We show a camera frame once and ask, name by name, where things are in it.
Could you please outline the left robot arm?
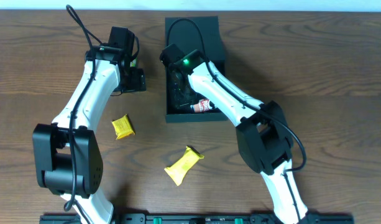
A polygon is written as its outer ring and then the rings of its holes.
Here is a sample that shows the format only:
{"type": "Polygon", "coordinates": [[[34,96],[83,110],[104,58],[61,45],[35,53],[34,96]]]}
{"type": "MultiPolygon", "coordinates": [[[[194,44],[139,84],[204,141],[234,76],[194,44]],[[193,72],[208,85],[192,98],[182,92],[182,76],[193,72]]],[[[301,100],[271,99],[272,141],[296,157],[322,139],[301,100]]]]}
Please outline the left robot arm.
{"type": "Polygon", "coordinates": [[[115,91],[144,91],[144,74],[131,66],[133,46],[95,46],[86,53],[83,76],[65,108],[50,124],[36,125],[32,141],[40,187],[74,199],[81,223],[111,223],[112,203],[100,186],[103,160],[95,137],[115,91]]]}

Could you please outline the green white snack packet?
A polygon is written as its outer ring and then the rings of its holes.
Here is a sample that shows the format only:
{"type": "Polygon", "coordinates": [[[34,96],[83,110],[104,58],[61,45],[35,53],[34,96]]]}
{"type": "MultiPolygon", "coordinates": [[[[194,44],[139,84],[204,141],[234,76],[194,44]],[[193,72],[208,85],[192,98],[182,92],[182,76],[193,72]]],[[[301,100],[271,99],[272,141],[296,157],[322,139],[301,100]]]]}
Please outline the green white snack packet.
{"type": "Polygon", "coordinates": [[[130,64],[131,67],[136,67],[137,66],[137,59],[135,58],[131,64],[130,64]]]}

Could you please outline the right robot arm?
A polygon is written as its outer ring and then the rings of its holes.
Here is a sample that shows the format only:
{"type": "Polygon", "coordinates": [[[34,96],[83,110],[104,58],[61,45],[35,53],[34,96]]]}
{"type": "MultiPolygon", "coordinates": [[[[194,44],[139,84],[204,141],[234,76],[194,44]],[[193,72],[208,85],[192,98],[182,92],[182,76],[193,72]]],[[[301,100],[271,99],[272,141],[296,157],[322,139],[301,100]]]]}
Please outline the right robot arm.
{"type": "Polygon", "coordinates": [[[240,90],[199,50],[184,54],[172,44],[163,50],[160,60],[169,73],[211,100],[235,126],[239,154],[264,179],[275,216],[282,223],[304,222],[308,208],[293,174],[304,168],[306,151],[288,127],[281,107],[240,90]]]}

